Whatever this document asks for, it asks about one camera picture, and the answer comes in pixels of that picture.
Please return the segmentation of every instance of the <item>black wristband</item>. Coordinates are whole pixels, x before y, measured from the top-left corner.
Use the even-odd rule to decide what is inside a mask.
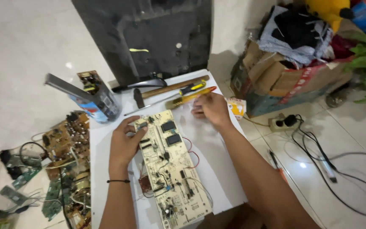
[[[131,182],[130,180],[107,180],[107,183],[114,182],[114,181],[119,181],[119,182],[124,182],[124,183],[130,183]]]

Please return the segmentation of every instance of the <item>wooden hammer handle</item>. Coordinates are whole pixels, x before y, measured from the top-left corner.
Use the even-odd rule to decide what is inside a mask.
[[[198,77],[196,79],[187,80],[187,81],[177,83],[177,84],[173,84],[173,85],[170,85],[170,86],[167,86],[167,87],[164,87],[164,88],[158,88],[158,89],[155,89],[155,90],[152,90],[152,91],[147,91],[147,92],[142,93],[142,98],[147,99],[147,98],[155,96],[155,95],[160,95],[160,94],[165,93],[165,92],[169,92],[169,91],[173,91],[173,90],[176,90],[176,89],[187,87],[190,84],[196,83],[200,80],[209,80],[209,79],[210,79],[210,77],[208,75],[204,75],[204,76]]]

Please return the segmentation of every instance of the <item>right hand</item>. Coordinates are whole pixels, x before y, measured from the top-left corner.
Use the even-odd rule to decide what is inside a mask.
[[[216,93],[201,95],[193,104],[191,113],[198,119],[207,118],[217,130],[233,126],[224,96]]]

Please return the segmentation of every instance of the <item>power strip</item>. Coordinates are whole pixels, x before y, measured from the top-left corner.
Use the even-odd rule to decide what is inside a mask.
[[[284,132],[284,131],[289,131],[289,130],[296,130],[300,124],[300,121],[298,120],[292,126],[287,126],[283,122],[284,119],[285,119],[285,115],[282,113],[280,113],[279,116],[276,118],[268,119],[268,125],[269,125],[270,130],[272,132]]]

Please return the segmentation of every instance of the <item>white table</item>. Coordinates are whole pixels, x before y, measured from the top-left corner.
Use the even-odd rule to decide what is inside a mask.
[[[210,80],[207,81],[206,87],[217,86],[211,73],[205,69],[167,79],[166,82],[168,85],[172,85],[204,75],[210,76]],[[141,91],[145,92],[152,89],[153,88],[146,88],[141,89]],[[177,92],[178,90],[170,91],[145,99],[145,105],[176,94]],[[221,94],[219,88],[214,92]],[[116,95],[116,99],[118,102],[122,103],[123,108],[121,116],[115,122],[106,125],[98,124],[92,119],[90,122],[93,229],[99,227],[99,222],[103,216],[104,206],[107,200],[108,184],[106,181],[109,180],[108,158],[112,131],[118,127],[119,123],[125,118],[123,114],[137,109],[132,90]],[[162,102],[133,113],[130,116],[152,115],[164,110],[165,106],[164,102]],[[191,103],[182,105],[173,110],[172,113],[181,134],[191,140],[193,143],[192,150],[195,151],[200,158],[200,163],[196,170],[200,177],[200,181],[209,191],[211,198],[213,199],[213,213],[218,214],[247,202],[247,198],[242,190],[231,158],[220,134],[215,131],[207,120],[195,119],[190,111]],[[230,117],[234,126],[244,134],[231,111]],[[191,157],[193,162],[197,161],[197,158],[192,154]],[[142,197],[142,191],[138,183],[140,175],[139,164],[142,162],[142,159],[142,154],[138,152],[128,167],[137,225],[140,229],[161,229],[162,223],[156,208],[155,200],[153,198],[139,199]],[[186,228],[195,228],[196,225],[190,225]]]

